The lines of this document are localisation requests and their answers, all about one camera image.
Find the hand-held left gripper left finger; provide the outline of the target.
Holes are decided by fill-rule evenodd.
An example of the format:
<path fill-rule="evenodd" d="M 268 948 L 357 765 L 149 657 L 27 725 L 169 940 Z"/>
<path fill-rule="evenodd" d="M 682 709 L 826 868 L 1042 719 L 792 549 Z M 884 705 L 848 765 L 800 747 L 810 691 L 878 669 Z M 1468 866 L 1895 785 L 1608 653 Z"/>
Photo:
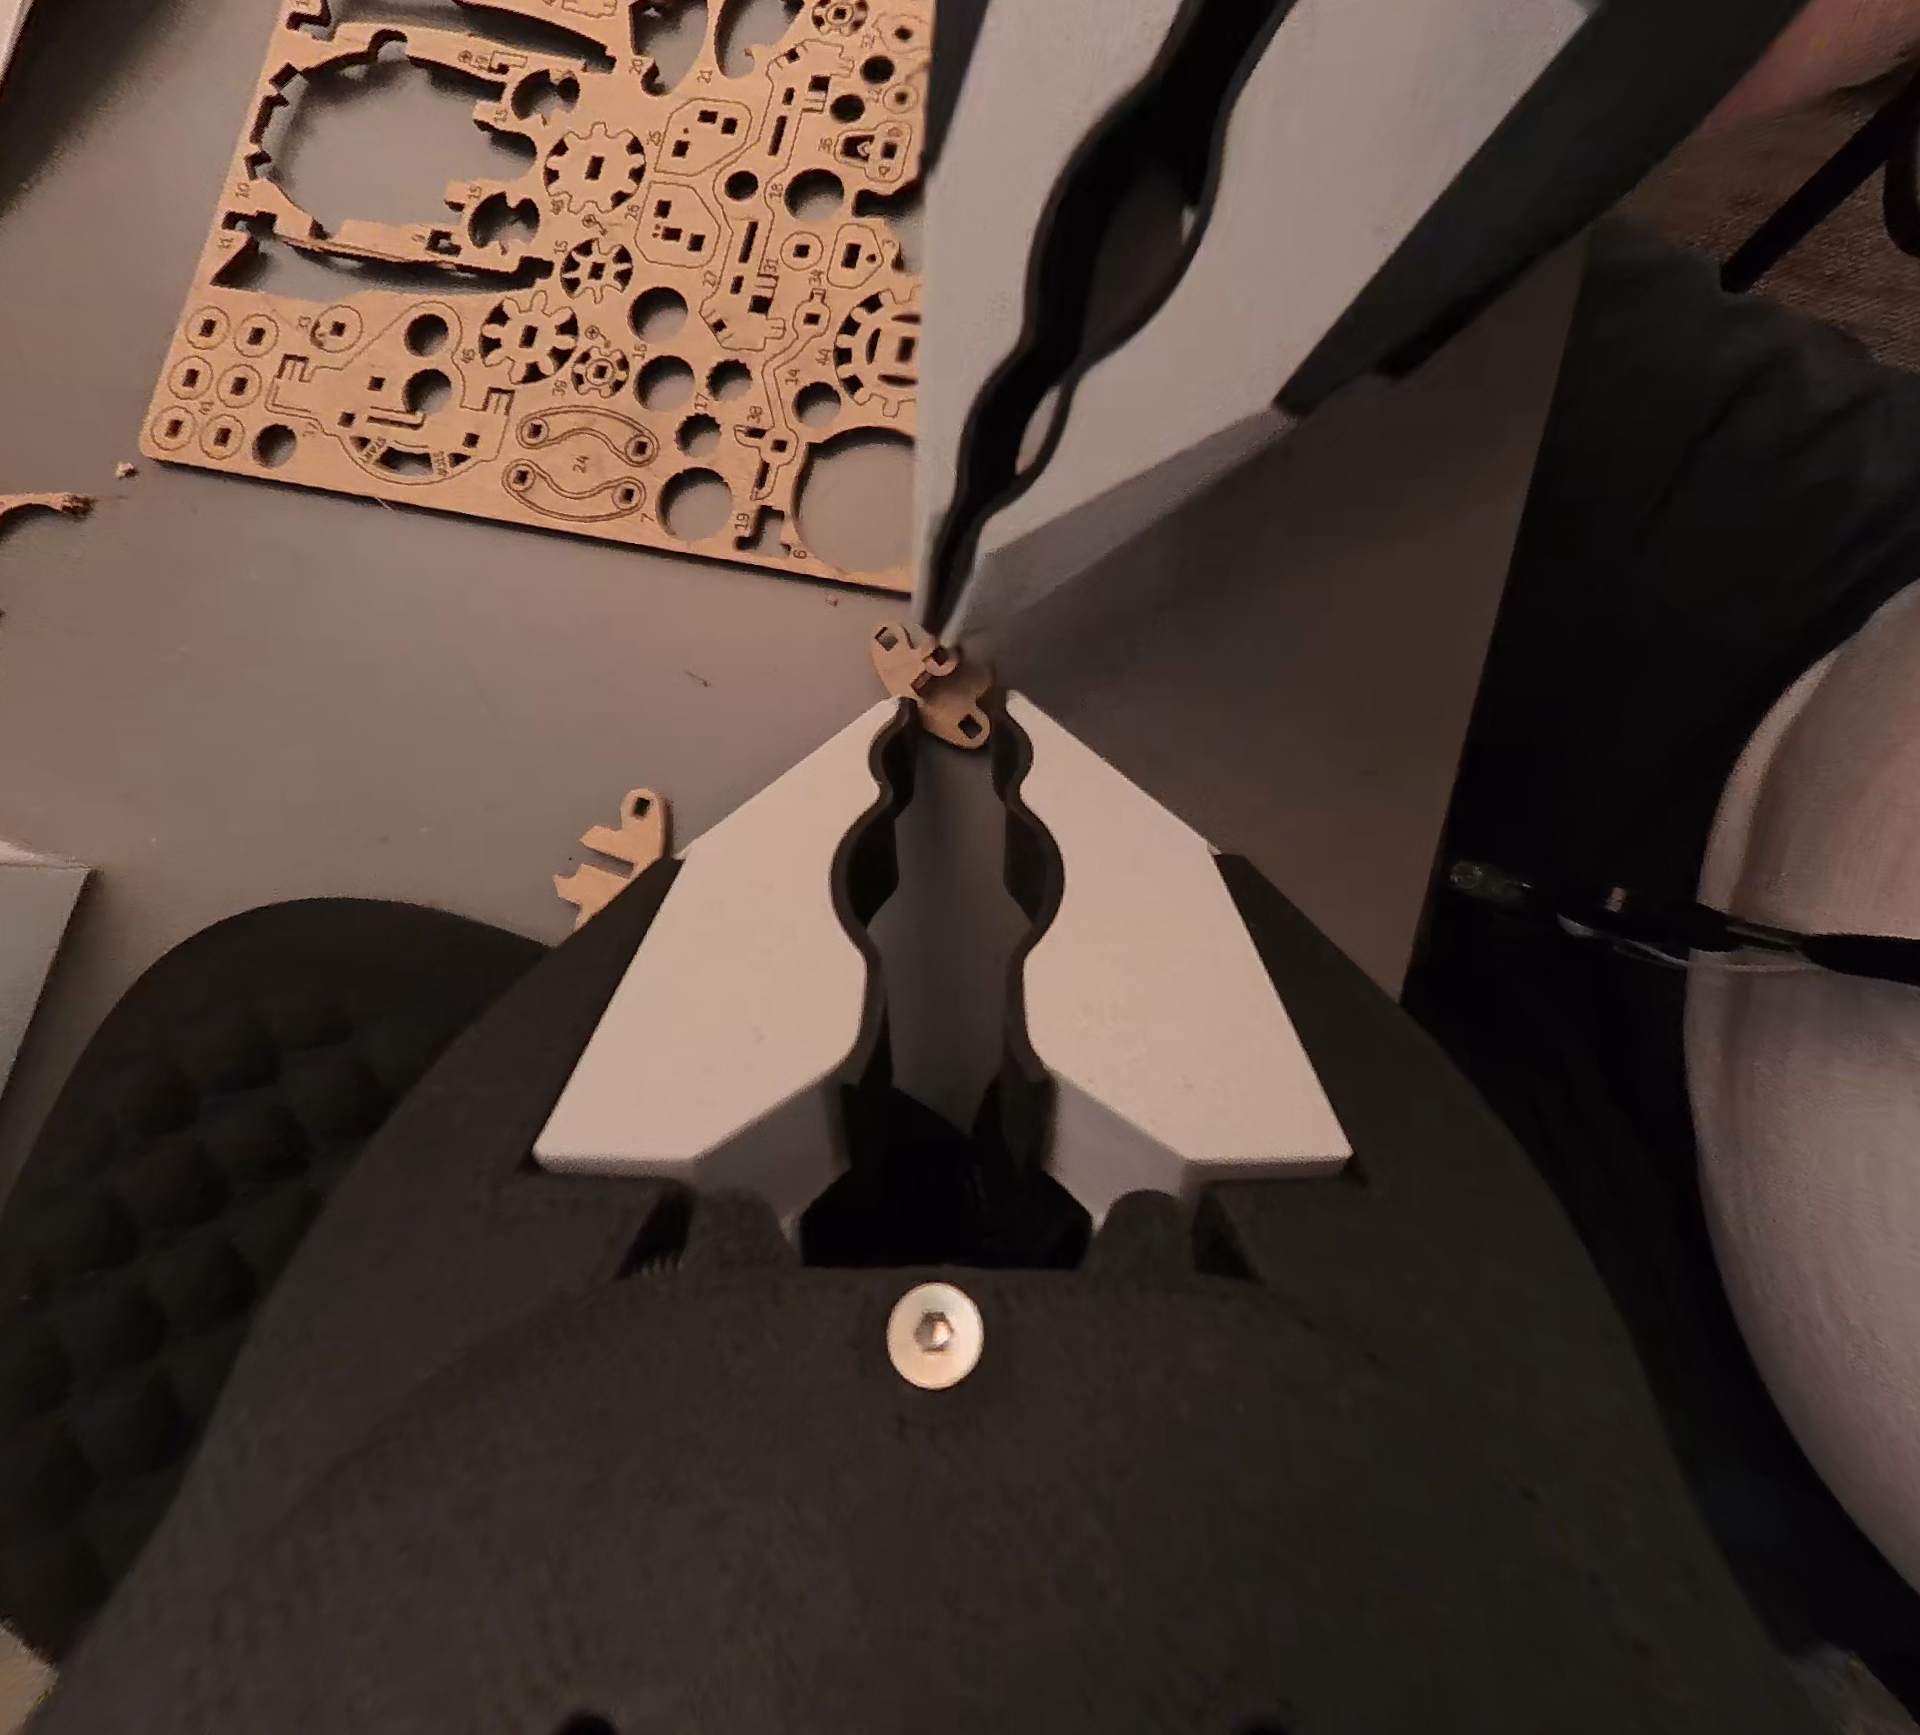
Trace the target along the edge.
<path fill-rule="evenodd" d="M 533 1142 L 542 1172 L 697 1192 L 821 1192 L 848 1168 L 838 1088 L 872 966 L 835 860 L 881 805 L 867 709 L 699 837 Z"/>

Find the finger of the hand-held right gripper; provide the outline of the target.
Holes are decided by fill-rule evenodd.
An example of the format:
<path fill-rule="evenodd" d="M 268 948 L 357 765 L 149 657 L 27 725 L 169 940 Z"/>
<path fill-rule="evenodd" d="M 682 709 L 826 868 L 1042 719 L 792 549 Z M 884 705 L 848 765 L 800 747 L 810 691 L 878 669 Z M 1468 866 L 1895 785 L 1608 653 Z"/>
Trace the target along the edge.
<path fill-rule="evenodd" d="M 1595 0 L 1299 0 L 1240 91 L 1164 305 L 1080 379 L 982 527 L 946 645 L 1011 623 L 1289 431 L 1285 383 L 1572 43 Z"/>
<path fill-rule="evenodd" d="M 935 0 L 926 109 L 916 621 L 969 623 L 996 471 L 1023 431 L 988 431 L 1014 377 L 1072 309 L 1040 295 L 1043 231 L 1070 165 L 1156 67 L 1183 0 Z"/>

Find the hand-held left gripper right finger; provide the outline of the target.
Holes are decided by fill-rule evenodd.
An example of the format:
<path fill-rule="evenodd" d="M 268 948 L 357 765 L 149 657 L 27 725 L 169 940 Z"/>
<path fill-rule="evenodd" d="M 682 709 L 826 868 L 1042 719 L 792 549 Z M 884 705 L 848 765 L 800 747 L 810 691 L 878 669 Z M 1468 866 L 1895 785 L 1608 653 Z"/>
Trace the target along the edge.
<path fill-rule="evenodd" d="M 1080 1204 L 1342 1172 L 1352 1146 L 1214 847 L 1025 697 L 1003 707 L 1059 884 L 1020 962 L 1045 1172 Z"/>

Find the small oval wooden part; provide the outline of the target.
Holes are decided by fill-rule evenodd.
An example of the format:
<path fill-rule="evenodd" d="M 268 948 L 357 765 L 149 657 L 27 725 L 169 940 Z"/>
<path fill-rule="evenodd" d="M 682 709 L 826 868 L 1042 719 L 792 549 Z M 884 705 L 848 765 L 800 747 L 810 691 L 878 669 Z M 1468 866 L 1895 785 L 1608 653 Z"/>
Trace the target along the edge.
<path fill-rule="evenodd" d="M 996 689 L 994 669 L 952 649 L 934 649 L 914 679 L 912 701 L 921 727 L 935 741 L 976 753 L 988 747 L 994 721 L 988 701 Z"/>

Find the small notched wooden part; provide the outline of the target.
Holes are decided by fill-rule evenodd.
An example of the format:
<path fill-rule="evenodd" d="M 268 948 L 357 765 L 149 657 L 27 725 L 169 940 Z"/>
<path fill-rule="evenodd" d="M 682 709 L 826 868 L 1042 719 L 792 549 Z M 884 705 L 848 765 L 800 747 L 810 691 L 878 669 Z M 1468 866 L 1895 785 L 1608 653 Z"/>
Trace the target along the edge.
<path fill-rule="evenodd" d="M 940 693 L 964 665 L 964 657 L 955 649 L 918 639 L 909 627 L 899 623 L 876 627 L 869 639 L 869 661 L 888 697 L 914 703 L 940 699 Z"/>

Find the laser-cut wooden parts sheet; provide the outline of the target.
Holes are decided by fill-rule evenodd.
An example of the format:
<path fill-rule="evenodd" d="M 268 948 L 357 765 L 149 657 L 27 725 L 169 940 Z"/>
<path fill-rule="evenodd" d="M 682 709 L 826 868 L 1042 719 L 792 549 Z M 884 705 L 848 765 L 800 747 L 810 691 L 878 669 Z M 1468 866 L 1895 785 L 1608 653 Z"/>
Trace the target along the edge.
<path fill-rule="evenodd" d="M 811 459 L 909 451 L 935 0 L 281 0 L 138 453 L 906 597 L 803 539 Z M 328 225 L 270 147 L 397 57 L 526 151 Z"/>

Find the wooden key-shaped part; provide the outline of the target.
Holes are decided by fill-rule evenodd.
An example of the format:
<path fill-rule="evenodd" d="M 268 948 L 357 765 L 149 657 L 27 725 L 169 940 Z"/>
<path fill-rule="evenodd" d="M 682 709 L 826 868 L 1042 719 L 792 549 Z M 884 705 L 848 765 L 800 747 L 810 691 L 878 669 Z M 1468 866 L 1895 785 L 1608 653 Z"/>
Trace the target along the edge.
<path fill-rule="evenodd" d="M 582 856 L 561 876 L 551 878 L 555 898 L 572 910 L 578 932 L 612 904 L 648 868 L 672 849 L 670 803 L 648 789 L 621 799 L 612 825 L 590 827 L 580 837 Z"/>

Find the person's dark trousers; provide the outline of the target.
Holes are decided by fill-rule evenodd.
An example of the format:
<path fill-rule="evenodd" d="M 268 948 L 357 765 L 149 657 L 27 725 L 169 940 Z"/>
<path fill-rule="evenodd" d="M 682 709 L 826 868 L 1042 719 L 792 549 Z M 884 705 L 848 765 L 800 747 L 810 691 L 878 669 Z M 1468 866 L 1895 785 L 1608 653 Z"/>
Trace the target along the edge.
<path fill-rule="evenodd" d="M 1722 793 L 1792 683 L 1916 585 L 1916 379 L 1726 295 L 1624 221 L 1590 245 L 1443 858 L 1695 894 Z M 1682 1068 L 1683 980 L 1440 886 L 1406 1006 L 1565 1206 L 1621 1314 L 1718 1290 Z"/>

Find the white box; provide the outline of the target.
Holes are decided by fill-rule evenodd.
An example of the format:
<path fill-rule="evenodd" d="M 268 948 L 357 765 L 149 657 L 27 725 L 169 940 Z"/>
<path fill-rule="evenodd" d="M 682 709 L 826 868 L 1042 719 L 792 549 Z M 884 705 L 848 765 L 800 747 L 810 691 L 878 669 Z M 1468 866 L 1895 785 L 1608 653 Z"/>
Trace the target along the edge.
<path fill-rule="evenodd" d="M 91 870 L 79 860 L 2 843 L 4 1090 L 90 880 Z"/>

